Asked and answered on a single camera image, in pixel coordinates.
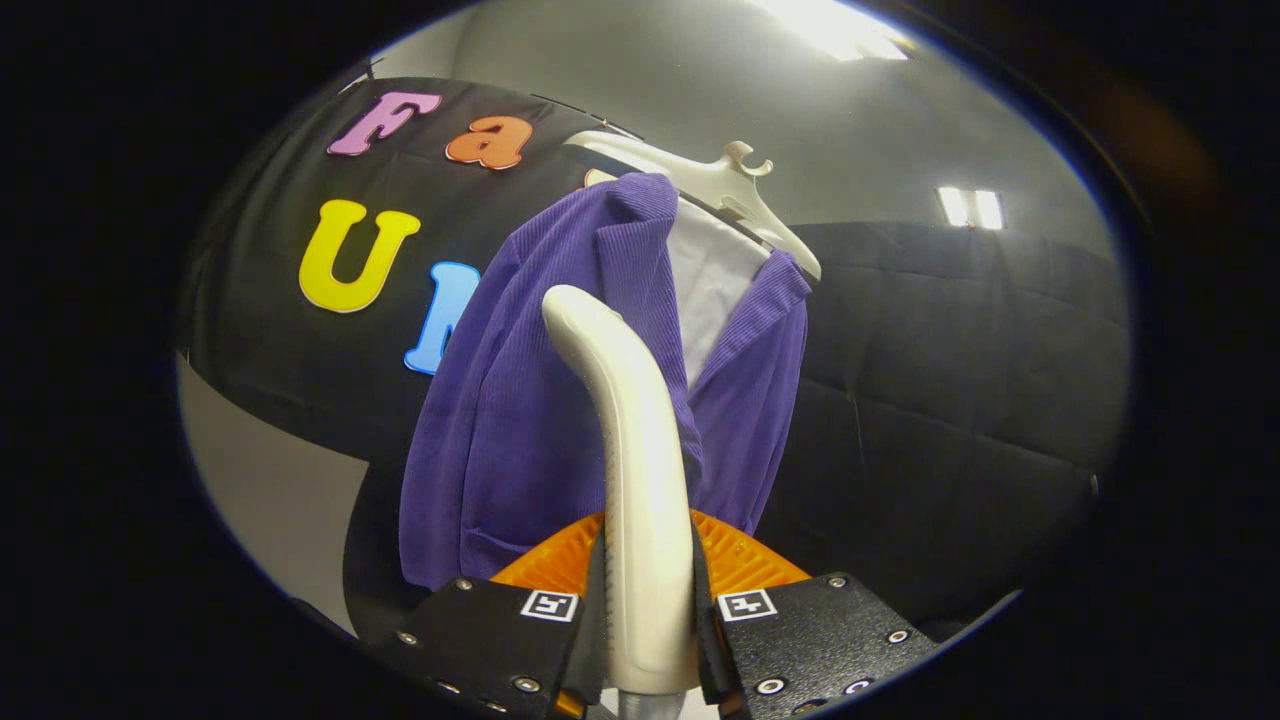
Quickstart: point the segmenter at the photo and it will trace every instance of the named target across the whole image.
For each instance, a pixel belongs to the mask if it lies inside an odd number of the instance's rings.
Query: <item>purple jacket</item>
[[[422,405],[401,495],[404,578],[489,578],[604,509],[600,425],[543,324],[543,293],[580,287],[644,340],[671,391],[691,507],[751,533],[791,423],[809,284],[774,251],[687,388],[659,174],[573,192],[517,229],[467,304]]]

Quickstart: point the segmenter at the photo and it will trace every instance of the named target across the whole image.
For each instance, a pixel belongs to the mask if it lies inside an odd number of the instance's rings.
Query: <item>yellow letter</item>
[[[394,210],[379,213],[374,220],[379,228],[378,240],[369,251],[365,269],[353,282],[338,282],[333,277],[333,261],[351,227],[364,218],[365,206],[349,200],[330,200],[320,206],[320,224],[316,225],[311,243],[302,255],[302,266],[298,268],[302,295],[312,305],[334,313],[355,313],[367,307],[383,291],[401,243],[422,227],[413,215]]]
[[[458,163],[480,163],[490,170],[506,170],[520,161],[520,149],[534,126],[520,118],[494,115],[471,123],[468,132],[444,147],[444,156]]]

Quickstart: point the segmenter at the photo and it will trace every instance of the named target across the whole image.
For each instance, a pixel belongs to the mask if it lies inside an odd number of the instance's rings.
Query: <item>foam letter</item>
[[[347,135],[335,140],[329,146],[330,155],[360,155],[369,150],[369,140],[378,133],[379,140],[385,140],[390,133],[398,131],[413,113],[426,114],[440,105],[439,95],[422,95],[419,92],[388,92],[378,100],[372,110],[360,118]]]
[[[534,135],[534,126],[504,115],[480,118],[470,127],[472,132],[454,137],[444,147],[444,156],[458,163],[480,163],[490,170],[520,163],[520,149]]]
[[[411,370],[428,375],[434,375],[440,368],[444,343],[480,284],[480,272],[462,263],[436,263],[431,268],[431,278],[435,279],[435,295],[422,323],[422,334],[417,338],[417,347],[404,354],[404,364]]]
[[[365,269],[353,282],[338,282],[333,277],[333,261],[351,227],[364,218],[365,206],[349,200],[330,200],[320,206],[320,224],[316,225],[311,243],[302,255],[302,266],[298,268],[298,286],[312,305],[334,313],[355,313],[367,307],[383,291],[401,243],[422,227],[413,215],[394,210],[379,213],[374,219],[378,238],[365,260]]]

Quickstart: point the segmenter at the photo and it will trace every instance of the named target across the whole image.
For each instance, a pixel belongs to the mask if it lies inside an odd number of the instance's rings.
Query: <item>jacket lapel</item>
[[[623,222],[595,232],[600,265],[600,300],[622,315],[649,346],[668,384],[684,389],[680,316],[667,254],[667,236],[676,222],[676,190],[663,176],[628,174],[609,183],[611,201],[626,208]]]
[[[696,397],[703,386],[791,313],[812,291],[795,258],[790,252],[774,250],[721,332],[690,397]]]

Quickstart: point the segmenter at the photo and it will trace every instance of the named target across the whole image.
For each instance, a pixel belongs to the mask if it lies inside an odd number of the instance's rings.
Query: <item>ceiling light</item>
[[[837,0],[748,0],[837,60],[905,60],[901,33]]]
[[[1000,211],[1000,197],[989,190],[979,190],[974,195],[978,196],[978,220],[982,227],[989,231],[998,231],[1005,227],[1004,213]]]
[[[964,197],[954,187],[940,187],[938,199],[942,200],[942,210],[947,214],[947,222],[956,227],[969,224],[969,209],[965,208]]]

